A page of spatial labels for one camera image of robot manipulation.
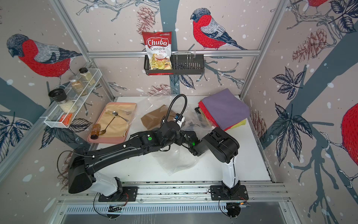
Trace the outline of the red garment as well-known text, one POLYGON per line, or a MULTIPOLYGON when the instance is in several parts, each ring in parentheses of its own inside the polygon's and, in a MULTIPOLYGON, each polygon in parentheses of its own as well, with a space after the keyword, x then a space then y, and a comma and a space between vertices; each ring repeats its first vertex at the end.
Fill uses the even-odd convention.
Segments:
POLYGON ((226 102, 201 100, 198 105, 205 117, 213 125, 224 131, 229 130, 238 123, 235 123, 235 120, 229 112, 229 104, 226 102))

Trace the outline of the brown garment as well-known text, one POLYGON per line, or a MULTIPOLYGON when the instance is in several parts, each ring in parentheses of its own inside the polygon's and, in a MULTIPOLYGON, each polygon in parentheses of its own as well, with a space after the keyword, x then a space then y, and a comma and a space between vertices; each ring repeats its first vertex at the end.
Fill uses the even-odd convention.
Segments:
POLYGON ((152 130, 154 128, 159 128, 161 121, 165 118, 167 114, 168 107, 162 105, 158 109, 155 109, 152 112, 145 114, 142 118, 142 124, 147 130, 152 130))

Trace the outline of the clear plastic vacuum bag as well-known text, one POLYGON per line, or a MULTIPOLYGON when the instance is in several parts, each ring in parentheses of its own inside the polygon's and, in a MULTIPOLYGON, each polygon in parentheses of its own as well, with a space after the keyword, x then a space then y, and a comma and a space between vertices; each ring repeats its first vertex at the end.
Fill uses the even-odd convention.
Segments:
MULTIPOLYGON (((141 118, 162 105, 169 107, 174 98, 175 96, 173 95, 156 95, 140 100, 137 104, 135 118, 129 129, 129 135, 147 131, 142 124, 141 118)), ((194 131, 196 132, 198 139, 201 140, 206 134, 210 133, 214 127, 208 123, 202 114, 195 111, 198 102, 199 101, 195 100, 193 97, 187 97, 187 107, 183 113, 185 123, 183 123, 181 130, 194 131)), ((168 175, 172 175, 185 169, 190 169, 199 161, 199 157, 192 155, 185 147, 176 144, 172 144, 170 147, 165 147, 162 152, 151 153, 151 155, 168 175)))

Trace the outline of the purple garment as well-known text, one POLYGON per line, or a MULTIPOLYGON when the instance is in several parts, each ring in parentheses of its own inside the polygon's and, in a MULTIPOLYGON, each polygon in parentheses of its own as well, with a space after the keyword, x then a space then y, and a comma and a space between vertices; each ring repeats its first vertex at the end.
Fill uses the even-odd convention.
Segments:
POLYGON ((209 121, 224 131, 250 116, 249 107, 235 97, 229 89, 205 97, 198 106, 209 121))

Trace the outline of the yellow green garment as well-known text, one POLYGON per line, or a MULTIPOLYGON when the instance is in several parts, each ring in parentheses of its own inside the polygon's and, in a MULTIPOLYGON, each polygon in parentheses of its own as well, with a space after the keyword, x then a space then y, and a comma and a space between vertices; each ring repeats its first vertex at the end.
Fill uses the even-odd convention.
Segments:
MULTIPOLYGON (((199 108, 199 112, 204 115, 204 117, 206 118, 206 120, 208 121, 209 124, 211 124, 213 127, 219 127, 216 120, 211 116, 211 114, 204 112, 201 108, 199 108)), ((227 131, 229 129, 234 129, 239 126, 244 126, 244 125, 246 125, 246 123, 247 123, 246 120, 242 120, 241 122, 224 129, 224 131, 227 131)))

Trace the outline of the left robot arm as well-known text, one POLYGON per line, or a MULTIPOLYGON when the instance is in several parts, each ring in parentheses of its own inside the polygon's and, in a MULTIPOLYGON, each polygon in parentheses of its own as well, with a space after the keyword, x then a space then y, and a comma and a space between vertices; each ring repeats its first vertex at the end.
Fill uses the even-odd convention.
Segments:
POLYGON ((99 171, 119 161, 157 152, 172 144, 181 145, 184 133, 174 122, 165 122, 160 128, 137 133, 133 138, 101 150, 85 152, 76 149, 69 163, 68 192, 77 194, 93 190, 104 196, 122 192, 116 177, 102 175, 99 171))

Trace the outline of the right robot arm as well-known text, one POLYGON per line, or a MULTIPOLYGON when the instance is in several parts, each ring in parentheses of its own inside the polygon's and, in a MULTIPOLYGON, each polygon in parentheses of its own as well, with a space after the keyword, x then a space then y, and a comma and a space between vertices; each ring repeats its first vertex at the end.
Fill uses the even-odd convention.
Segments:
POLYGON ((194 156, 210 151, 223 164, 222 192, 229 196, 238 192, 241 184, 236 175, 235 157, 240 147, 238 141, 219 127, 214 128, 201 140, 194 131, 181 131, 181 145, 194 156))

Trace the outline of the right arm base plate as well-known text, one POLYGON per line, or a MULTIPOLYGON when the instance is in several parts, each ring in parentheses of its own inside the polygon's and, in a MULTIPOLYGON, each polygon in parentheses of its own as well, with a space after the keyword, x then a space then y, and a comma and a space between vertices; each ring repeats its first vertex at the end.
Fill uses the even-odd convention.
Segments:
POLYGON ((226 185, 211 185, 208 193, 213 201, 219 200, 244 200, 249 199, 248 191, 244 185, 236 185, 229 188, 226 185))

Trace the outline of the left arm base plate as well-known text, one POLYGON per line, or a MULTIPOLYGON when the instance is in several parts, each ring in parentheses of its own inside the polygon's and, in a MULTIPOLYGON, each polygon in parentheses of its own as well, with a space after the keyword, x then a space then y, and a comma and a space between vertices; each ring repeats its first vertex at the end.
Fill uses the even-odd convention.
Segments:
POLYGON ((99 202, 135 202, 139 187, 130 186, 122 187, 110 196, 100 194, 99 202))

